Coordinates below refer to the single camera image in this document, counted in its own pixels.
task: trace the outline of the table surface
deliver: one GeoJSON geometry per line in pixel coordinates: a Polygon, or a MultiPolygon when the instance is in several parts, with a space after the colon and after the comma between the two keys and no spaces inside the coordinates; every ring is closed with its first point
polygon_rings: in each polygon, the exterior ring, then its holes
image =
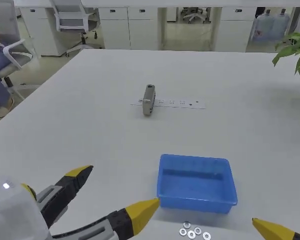
{"type": "Polygon", "coordinates": [[[37,192],[94,165],[51,229],[89,224],[156,196],[162,154],[226,158],[238,195],[228,215],[159,208],[135,239],[182,239],[190,221],[214,239],[261,240],[251,218],[300,233],[300,77],[294,57],[271,53],[84,50],[0,121],[0,175],[37,192]],[[206,109],[156,107],[158,98],[204,99],[206,109]]]}
{"type": "MultiPolygon", "coordinates": [[[[14,0],[19,8],[48,8],[49,0],[14,0]]],[[[82,0],[89,7],[300,7],[300,0],[82,0]]]]}

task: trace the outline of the potted plant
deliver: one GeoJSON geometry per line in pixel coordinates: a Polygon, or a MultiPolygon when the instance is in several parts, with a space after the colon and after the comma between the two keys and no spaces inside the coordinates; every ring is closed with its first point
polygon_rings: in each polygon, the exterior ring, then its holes
{"type": "MultiPolygon", "coordinates": [[[[291,40],[293,45],[285,46],[284,48],[282,48],[280,50],[280,52],[272,60],[272,63],[274,64],[274,66],[276,66],[276,64],[277,64],[277,62],[279,61],[280,58],[291,56],[291,55],[300,55],[300,32],[294,32],[294,33],[286,36],[282,40],[282,42],[279,42],[275,46],[275,50],[277,50],[278,47],[282,46],[286,40],[291,40]]],[[[297,72],[300,75],[300,57],[299,57],[299,60],[296,63],[294,74],[296,74],[297,72]]]]}

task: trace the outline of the silver power bank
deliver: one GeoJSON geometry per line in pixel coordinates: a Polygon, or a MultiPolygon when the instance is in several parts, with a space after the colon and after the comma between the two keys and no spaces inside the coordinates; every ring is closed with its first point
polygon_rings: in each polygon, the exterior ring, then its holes
{"type": "Polygon", "coordinates": [[[156,89],[154,85],[147,85],[142,100],[142,109],[145,116],[150,116],[156,100],[156,89]]]}

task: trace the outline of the water bottle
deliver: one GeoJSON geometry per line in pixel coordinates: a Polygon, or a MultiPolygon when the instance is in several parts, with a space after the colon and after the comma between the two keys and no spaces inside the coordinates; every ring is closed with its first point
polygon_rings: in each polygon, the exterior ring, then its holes
{"type": "Polygon", "coordinates": [[[271,39],[271,31],[273,29],[275,18],[270,16],[270,9],[255,20],[255,30],[252,37],[254,42],[266,42],[271,39]]]}
{"type": "Polygon", "coordinates": [[[281,13],[274,17],[273,27],[271,31],[271,39],[274,41],[280,41],[285,36],[290,16],[285,13],[286,9],[283,8],[281,13]]]}

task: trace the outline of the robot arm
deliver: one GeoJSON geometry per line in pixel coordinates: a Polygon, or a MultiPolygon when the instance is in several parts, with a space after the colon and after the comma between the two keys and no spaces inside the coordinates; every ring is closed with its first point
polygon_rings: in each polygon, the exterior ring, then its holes
{"type": "Polygon", "coordinates": [[[300,234],[282,225],[252,218],[252,224],[265,240],[300,240],[300,234]]]}
{"type": "Polygon", "coordinates": [[[137,235],[159,207],[159,199],[137,202],[84,227],[51,236],[49,228],[68,209],[92,169],[91,165],[74,169],[38,195],[28,185],[1,177],[0,240],[128,240],[137,235]]]}

